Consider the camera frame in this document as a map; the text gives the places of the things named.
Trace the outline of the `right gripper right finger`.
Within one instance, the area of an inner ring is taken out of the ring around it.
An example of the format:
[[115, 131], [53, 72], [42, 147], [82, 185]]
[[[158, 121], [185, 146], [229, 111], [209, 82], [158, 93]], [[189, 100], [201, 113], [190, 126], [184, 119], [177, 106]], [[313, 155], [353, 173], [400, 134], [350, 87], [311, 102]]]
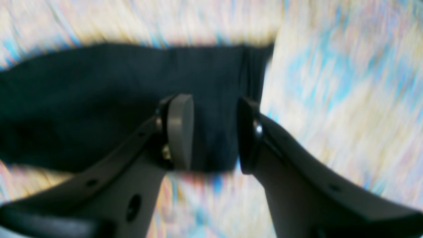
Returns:
[[248, 98], [237, 103], [242, 173], [263, 186], [278, 238], [420, 238], [422, 212], [337, 175]]

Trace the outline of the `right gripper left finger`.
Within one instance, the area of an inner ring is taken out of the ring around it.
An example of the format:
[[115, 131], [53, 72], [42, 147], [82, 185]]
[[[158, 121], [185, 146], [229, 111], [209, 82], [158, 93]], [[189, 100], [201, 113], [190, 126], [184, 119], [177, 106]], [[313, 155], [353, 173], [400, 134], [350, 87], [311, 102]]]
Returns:
[[151, 118], [98, 164], [1, 206], [1, 237], [145, 237], [164, 176], [190, 168], [193, 132], [192, 96], [163, 99]]

